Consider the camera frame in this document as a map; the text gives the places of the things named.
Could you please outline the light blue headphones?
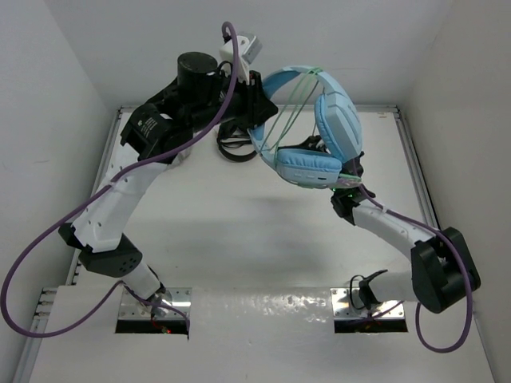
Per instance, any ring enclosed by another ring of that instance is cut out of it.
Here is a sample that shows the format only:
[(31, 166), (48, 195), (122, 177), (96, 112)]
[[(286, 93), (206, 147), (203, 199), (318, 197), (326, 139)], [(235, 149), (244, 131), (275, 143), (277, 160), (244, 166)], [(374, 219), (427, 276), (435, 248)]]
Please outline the light blue headphones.
[[(263, 80), (263, 90), (270, 99), (288, 82), (302, 76), (304, 80), (314, 81), (323, 87), (315, 101), (315, 124), (311, 136), (320, 135), (329, 151), (344, 164), (355, 161), (362, 155), (362, 125), (357, 109), (344, 88), (327, 72), (318, 67), (294, 65), (284, 67)], [(276, 142), (273, 146), (267, 143), (268, 135), (262, 124), (248, 131), (250, 140), (261, 157), (277, 175), (301, 188), (295, 182), (295, 147), (281, 146)]]

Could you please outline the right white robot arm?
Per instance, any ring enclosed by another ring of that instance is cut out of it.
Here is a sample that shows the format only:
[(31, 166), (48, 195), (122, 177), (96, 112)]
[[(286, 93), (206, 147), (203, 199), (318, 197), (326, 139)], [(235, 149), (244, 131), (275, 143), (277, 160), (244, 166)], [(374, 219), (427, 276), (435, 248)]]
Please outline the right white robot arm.
[(334, 188), (331, 204), (339, 218), (378, 236), (410, 263), (407, 272), (383, 269), (362, 276), (351, 300), (357, 309), (370, 310), (393, 298), (417, 302), (439, 314), (462, 299), (471, 302), (473, 292), (481, 287), (481, 277), (459, 230), (448, 227), (438, 231), (385, 209), (363, 186)]

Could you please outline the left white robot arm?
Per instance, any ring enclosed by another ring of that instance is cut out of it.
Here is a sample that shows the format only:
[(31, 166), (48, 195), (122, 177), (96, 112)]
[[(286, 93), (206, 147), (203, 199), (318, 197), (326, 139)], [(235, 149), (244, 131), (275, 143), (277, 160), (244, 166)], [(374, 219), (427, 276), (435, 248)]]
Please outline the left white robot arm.
[(125, 235), (125, 226), (149, 186), (181, 160), (200, 136), (218, 124), (254, 128), (277, 112), (263, 93), (252, 57), (227, 49), (220, 58), (182, 53), (176, 78), (131, 114), (120, 147), (97, 190), (98, 197), (59, 235), (80, 251), (89, 272), (124, 282), (152, 301), (163, 284)]

